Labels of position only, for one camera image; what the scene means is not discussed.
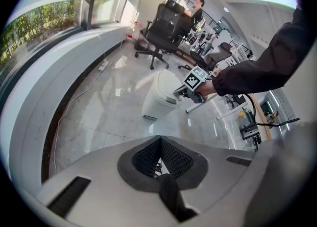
office chair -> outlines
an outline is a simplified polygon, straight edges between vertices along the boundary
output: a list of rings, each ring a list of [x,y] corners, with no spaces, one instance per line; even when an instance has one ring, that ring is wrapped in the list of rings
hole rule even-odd
[[[135,57],[139,57],[139,54],[148,54],[152,56],[152,62],[150,69],[153,70],[153,62],[155,57],[166,64],[166,68],[169,68],[169,64],[163,59],[163,54],[159,53],[161,49],[163,52],[176,52],[178,42],[173,42],[178,37],[179,26],[181,23],[182,15],[178,14],[165,4],[158,6],[158,12],[154,22],[148,21],[146,29],[141,31],[144,38],[155,46],[155,50],[136,51]]]
[[[217,63],[232,56],[232,53],[230,52],[231,48],[232,46],[228,43],[222,43],[219,46],[215,47],[210,53],[205,56],[206,60],[210,60],[208,63],[206,63],[205,60],[194,51],[190,51],[190,56],[195,60],[195,66],[198,65],[208,72],[212,71]],[[180,68],[184,68],[189,71],[192,70],[192,68],[188,65],[178,66],[178,69]]]

floor tile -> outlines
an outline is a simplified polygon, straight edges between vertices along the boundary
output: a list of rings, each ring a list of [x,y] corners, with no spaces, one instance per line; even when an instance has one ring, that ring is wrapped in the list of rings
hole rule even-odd
[[[60,122],[56,163],[66,168],[87,153],[104,147],[106,133],[87,128],[68,119]]]
[[[216,119],[219,112],[212,102],[188,114],[186,108],[193,102],[185,98],[180,108],[160,120],[142,117],[142,105],[153,78],[165,65],[156,59],[154,70],[150,70],[151,58],[148,55],[135,58],[134,52],[132,44],[123,44],[107,56],[109,64],[100,76],[97,66],[76,90],[72,99],[99,76],[91,89],[71,104],[60,124],[56,150],[58,170],[90,151],[153,135],[176,136],[214,147],[233,147],[233,139],[224,126],[228,122]],[[188,71],[178,69],[178,65],[185,62],[174,55],[163,57],[169,63],[168,70],[182,81]],[[217,108],[223,112],[227,108],[224,100],[219,97],[217,101]]]

black jacket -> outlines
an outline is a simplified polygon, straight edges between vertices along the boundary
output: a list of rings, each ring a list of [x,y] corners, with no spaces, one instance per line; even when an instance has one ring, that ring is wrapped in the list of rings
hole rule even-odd
[[[273,90],[285,85],[313,45],[312,31],[303,12],[296,9],[257,61],[244,61],[222,70],[212,80],[220,96]]]

white trash bin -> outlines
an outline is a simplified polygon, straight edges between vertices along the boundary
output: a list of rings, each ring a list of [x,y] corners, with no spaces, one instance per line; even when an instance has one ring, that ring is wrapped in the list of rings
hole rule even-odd
[[[173,92],[182,86],[174,73],[161,71],[154,77],[154,82],[143,103],[142,116],[159,119],[182,104],[183,96],[175,96]]]

green foliage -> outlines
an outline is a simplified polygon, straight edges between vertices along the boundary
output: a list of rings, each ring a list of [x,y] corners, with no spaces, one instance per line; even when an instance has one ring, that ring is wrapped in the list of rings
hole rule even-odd
[[[50,36],[79,25],[80,0],[46,4],[21,15],[0,36],[0,74],[19,46],[41,43]]]

